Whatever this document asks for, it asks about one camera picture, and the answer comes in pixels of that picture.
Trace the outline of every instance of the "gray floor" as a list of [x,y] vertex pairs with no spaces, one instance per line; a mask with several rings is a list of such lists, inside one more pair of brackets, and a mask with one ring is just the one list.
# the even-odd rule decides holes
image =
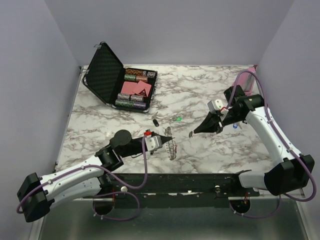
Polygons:
[[[263,215],[277,206],[275,199],[251,201],[251,214]],[[131,221],[93,217],[92,202],[71,201],[53,209],[44,219],[41,240],[306,240],[298,207],[285,199],[277,216],[247,219],[230,209],[143,209]],[[116,209],[115,217],[130,216],[132,209]]]

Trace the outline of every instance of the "marble table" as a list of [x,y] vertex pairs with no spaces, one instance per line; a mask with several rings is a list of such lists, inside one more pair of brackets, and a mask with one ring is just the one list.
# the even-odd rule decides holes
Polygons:
[[[135,113],[104,105],[82,83],[74,101],[69,125],[58,159],[60,171],[94,155],[109,143],[121,129],[141,137],[147,129],[164,133],[171,127],[177,144],[174,160],[165,147],[154,155],[148,154],[149,173],[236,173],[241,170],[267,171],[272,168],[267,149],[253,128],[227,126],[217,135],[195,134],[194,130],[208,114],[207,103],[224,99],[223,92],[234,82],[237,74],[250,66],[183,66],[130,65],[128,67],[158,71],[156,95],[149,113]],[[153,117],[159,127],[153,124]],[[117,173],[143,173],[142,156],[126,157]]]

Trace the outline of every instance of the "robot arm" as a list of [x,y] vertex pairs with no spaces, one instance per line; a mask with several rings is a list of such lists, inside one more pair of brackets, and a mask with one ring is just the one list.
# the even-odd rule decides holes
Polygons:
[[[161,136],[149,131],[146,132],[146,135],[145,149],[147,152],[154,152],[162,148],[164,143],[172,139],[172,137]],[[36,173],[28,175],[17,193],[19,201],[22,201],[26,195],[40,185],[48,184],[40,187],[22,202],[21,208],[25,220],[33,222],[63,202],[94,196],[102,189],[111,188],[112,184],[105,171],[89,165],[100,166],[112,172],[124,164],[121,157],[142,152],[142,137],[132,139],[130,132],[120,130],[110,140],[109,145],[75,166],[41,177],[38,177]]]
[[[233,87],[224,92],[227,101],[230,99]],[[273,169],[269,172],[246,171],[239,174],[239,181],[244,188],[258,188],[268,190],[273,195],[280,195],[307,185],[309,177],[295,157],[288,151],[270,125],[265,103],[261,95],[246,96],[242,88],[237,85],[232,108],[226,110],[221,100],[212,100],[208,103],[210,112],[205,120],[193,133],[220,133],[227,125],[237,122],[250,124],[261,138],[273,161]],[[290,149],[300,155],[310,172],[314,167],[314,160],[310,155],[302,155],[301,152],[289,141],[278,124],[273,120],[269,108],[270,117],[284,140],[289,143]]]

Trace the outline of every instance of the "gray wall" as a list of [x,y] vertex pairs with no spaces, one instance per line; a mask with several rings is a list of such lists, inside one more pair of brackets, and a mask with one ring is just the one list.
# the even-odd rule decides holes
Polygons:
[[[295,0],[262,60],[258,74],[275,119],[289,139],[315,160],[320,188],[320,1]],[[307,194],[311,193],[309,184]],[[308,203],[320,225],[320,193]]]
[[0,32],[0,239],[25,240],[16,194],[53,170],[79,69],[43,0],[2,1]]
[[124,64],[257,64],[293,0],[45,0],[80,65],[106,41]]

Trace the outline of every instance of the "black case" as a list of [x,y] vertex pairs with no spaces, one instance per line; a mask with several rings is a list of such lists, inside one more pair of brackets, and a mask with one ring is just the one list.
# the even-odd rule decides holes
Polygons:
[[151,84],[152,87],[150,89],[149,96],[144,97],[144,103],[146,103],[145,109],[115,106],[118,93],[121,92],[122,86],[125,82],[126,69],[119,58],[104,41],[95,47],[97,47],[97,50],[82,78],[82,83],[103,103],[110,105],[115,109],[138,113],[149,112],[151,101],[155,97],[158,72],[148,69],[138,69],[155,73],[154,78],[148,78],[148,84]]

